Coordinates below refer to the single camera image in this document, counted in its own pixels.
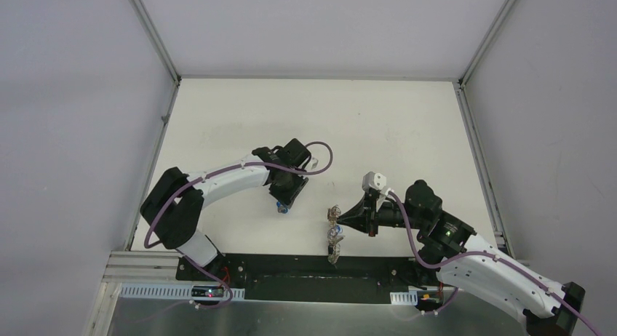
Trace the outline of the round metal keyring disc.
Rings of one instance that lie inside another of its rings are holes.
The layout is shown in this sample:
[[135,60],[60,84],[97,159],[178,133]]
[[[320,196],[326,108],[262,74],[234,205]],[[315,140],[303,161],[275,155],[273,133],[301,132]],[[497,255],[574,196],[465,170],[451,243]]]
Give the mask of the round metal keyring disc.
[[335,205],[327,211],[327,221],[329,229],[327,232],[327,260],[331,265],[336,265],[340,257],[340,243],[344,239],[341,234],[341,227],[338,225],[338,218],[341,216],[341,210],[338,205]]

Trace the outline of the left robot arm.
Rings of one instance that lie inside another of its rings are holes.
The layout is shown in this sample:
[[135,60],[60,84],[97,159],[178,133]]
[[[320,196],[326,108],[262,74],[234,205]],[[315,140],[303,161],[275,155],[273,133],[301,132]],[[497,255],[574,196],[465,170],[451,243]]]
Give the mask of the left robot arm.
[[194,271],[213,281],[222,271],[220,252],[197,224],[209,205],[250,188],[266,186],[279,206],[289,209],[307,184],[308,148],[297,139],[284,146],[260,147],[219,169],[186,173],[167,169],[141,204],[139,213],[150,234],[166,249],[194,262]]

